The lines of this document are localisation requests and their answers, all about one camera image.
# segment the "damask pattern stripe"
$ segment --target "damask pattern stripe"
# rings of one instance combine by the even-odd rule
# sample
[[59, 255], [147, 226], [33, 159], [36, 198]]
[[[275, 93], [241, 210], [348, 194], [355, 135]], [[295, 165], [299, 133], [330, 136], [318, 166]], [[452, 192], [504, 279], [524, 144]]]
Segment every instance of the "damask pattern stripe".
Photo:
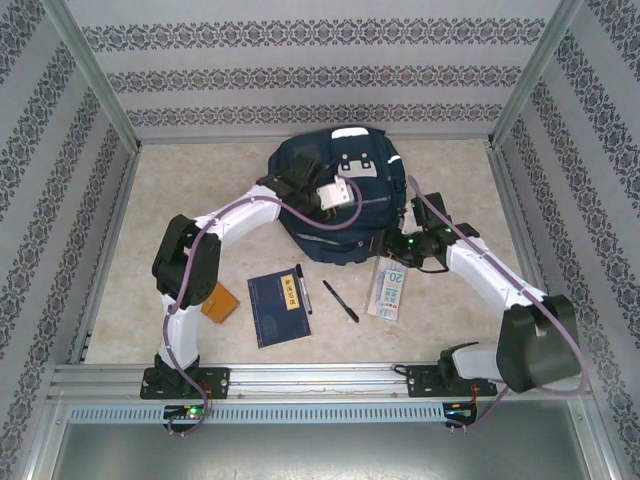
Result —
[[60, 42], [0, 154], [0, 222], [75, 67], [71, 52]]
[[282, 105], [127, 110], [134, 127], [345, 122], [493, 122], [500, 104]]
[[0, 21], [0, 85], [44, 17], [38, 0], [14, 0]]
[[640, 218], [640, 149], [571, 32], [555, 55]]
[[110, 73], [116, 93], [246, 88], [513, 87], [520, 67], [366, 66], [236, 68]]
[[640, 82], [640, 15], [629, 0], [589, 0], [589, 8]]
[[0, 360], [11, 340], [11, 331], [22, 311], [31, 279], [40, 263], [40, 255], [60, 211], [87, 136], [98, 115], [100, 103], [91, 89], [85, 93], [71, 128], [62, 144], [53, 169], [38, 200], [33, 220], [27, 227], [24, 243], [18, 248], [13, 269], [7, 275], [0, 296]]
[[[605, 386], [603, 393], [607, 396], [607, 403], [614, 414], [614, 420], [618, 425], [618, 434], [631, 458], [634, 473], [640, 476], [640, 436], [638, 435], [640, 424], [637, 421], [637, 413], [634, 412], [633, 399], [625, 391], [626, 386], [620, 378], [622, 372], [616, 363], [613, 346], [602, 331], [603, 325], [594, 306], [591, 291], [581, 266], [576, 260], [576, 253], [569, 239], [560, 209], [553, 198], [551, 186], [546, 179], [538, 153], [522, 117], [518, 118], [511, 133], [524, 161], [529, 182], [547, 228], [547, 234], [555, 249], [556, 260], [576, 309], [576, 318], [580, 323], [581, 332], [587, 341], [587, 347], [596, 365], [598, 377]], [[516, 185], [511, 169], [508, 168], [508, 170], [512, 182]]]
[[[69, 233], [59, 269], [54, 277], [51, 293], [47, 297], [46, 307], [42, 311], [43, 316], [38, 323], [38, 331], [29, 348], [29, 360], [25, 362], [24, 372], [18, 381], [18, 390], [14, 393], [16, 400], [9, 407], [9, 420], [2, 427], [3, 433], [0, 438], [0, 445], [2, 446], [0, 449], [0, 478], [11, 478], [11, 468], [16, 463], [17, 452], [24, 440], [23, 435], [27, 430], [27, 420], [31, 415], [33, 402], [40, 388], [44, 366], [49, 360], [50, 349], [53, 347], [58, 325], [64, 315], [66, 301], [73, 285], [73, 278], [80, 264], [83, 250], [91, 231], [91, 223], [98, 208], [102, 189], [113, 164], [119, 141], [115, 128], [111, 126], [107, 131], [93, 172], [87, 183], [87, 188], [82, 197], [82, 204], [76, 214], [76, 221]], [[118, 191], [126, 171], [127, 165], [125, 164], [118, 183]], [[114, 208], [115, 200], [111, 206], [108, 224], [111, 223]], [[101, 244], [104, 244], [105, 236], [103, 236]]]
[[533, 45], [542, 18], [391, 18], [84, 27], [95, 52], [375, 44]]
[[558, 155], [573, 198], [576, 199], [582, 219], [591, 234], [596, 254], [605, 267], [611, 291], [615, 292], [616, 302], [623, 311], [627, 328], [636, 339], [636, 348], [640, 348], [640, 287], [634, 283], [636, 278], [631, 265], [619, 245], [618, 237], [609, 223], [609, 216], [602, 208], [602, 201], [598, 198], [598, 192], [591, 184], [589, 172], [580, 158], [580, 152], [544, 81], [538, 82], [533, 89], [531, 100], [553, 150]]

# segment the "yellow label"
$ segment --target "yellow label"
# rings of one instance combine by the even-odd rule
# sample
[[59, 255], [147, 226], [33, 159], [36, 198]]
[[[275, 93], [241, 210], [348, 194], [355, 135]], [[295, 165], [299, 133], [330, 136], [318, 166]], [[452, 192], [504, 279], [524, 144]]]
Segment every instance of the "yellow label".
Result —
[[300, 307], [298, 302], [298, 292], [296, 292], [296, 284], [293, 280], [293, 275], [285, 275], [280, 277], [282, 283], [282, 291], [284, 292], [284, 303], [287, 305], [287, 310], [293, 310]]

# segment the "vent grille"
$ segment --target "vent grille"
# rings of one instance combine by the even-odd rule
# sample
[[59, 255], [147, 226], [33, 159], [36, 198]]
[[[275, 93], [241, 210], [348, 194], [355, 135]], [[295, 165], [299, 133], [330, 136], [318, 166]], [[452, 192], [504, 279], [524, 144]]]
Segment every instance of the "vent grille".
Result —
[[[70, 423], [157, 424], [164, 407], [92, 405], [76, 406]], [[340, 405], [215, 405], [206, 423], [385, 423], [439, 422], [445, 420], [441, 403], [389, 403]], [[176, 423], [186, 421], [176, 419]]]

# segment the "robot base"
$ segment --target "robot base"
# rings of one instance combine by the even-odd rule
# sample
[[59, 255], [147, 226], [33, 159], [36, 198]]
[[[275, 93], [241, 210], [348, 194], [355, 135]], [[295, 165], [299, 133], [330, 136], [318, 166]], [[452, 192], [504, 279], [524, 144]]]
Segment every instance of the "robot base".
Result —
[[[200, 367], [198, 357], [185, 372], [208, 392], [213, 400], [225, 400], [229, 391], [231, 370], [222, 367]], [[197, 400], [201, 395], [177, 370], [171, 368], [156, 354], [154, 366], [144, 371], [140, 398], [143, 400]]]

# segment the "small orange box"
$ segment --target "small orange box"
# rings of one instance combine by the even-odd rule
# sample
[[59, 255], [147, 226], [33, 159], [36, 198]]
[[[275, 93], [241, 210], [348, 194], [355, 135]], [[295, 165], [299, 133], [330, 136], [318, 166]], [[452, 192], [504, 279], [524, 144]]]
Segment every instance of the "small orange box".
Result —
[[202, 304], [200, 311], [215, 323], [222, 323], [239, 305], [240, 301], [218, 282], [211, 296]]

